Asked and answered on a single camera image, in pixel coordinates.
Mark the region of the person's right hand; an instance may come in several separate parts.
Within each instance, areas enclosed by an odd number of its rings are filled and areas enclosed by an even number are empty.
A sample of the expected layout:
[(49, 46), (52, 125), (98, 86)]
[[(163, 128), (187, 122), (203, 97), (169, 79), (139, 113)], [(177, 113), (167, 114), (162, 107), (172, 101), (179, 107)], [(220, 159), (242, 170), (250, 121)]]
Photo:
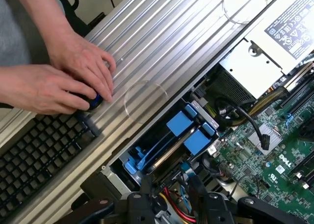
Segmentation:
[(92, 90), (49, 65), (19, 65), (0, 70), (0, 101), (41, 114), (73, 114), (87, 110)]

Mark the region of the person's left hand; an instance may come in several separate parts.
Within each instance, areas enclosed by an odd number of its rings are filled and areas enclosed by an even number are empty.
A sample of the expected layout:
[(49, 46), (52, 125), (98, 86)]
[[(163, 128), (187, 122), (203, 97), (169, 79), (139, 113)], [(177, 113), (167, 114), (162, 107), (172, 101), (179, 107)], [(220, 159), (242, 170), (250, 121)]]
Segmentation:
[(53, 67), (64, 71), (86, 89), (108, 102), (112, 100), (116, 62), (111, 54), (74, 31), (56, 32), (44, 38)]

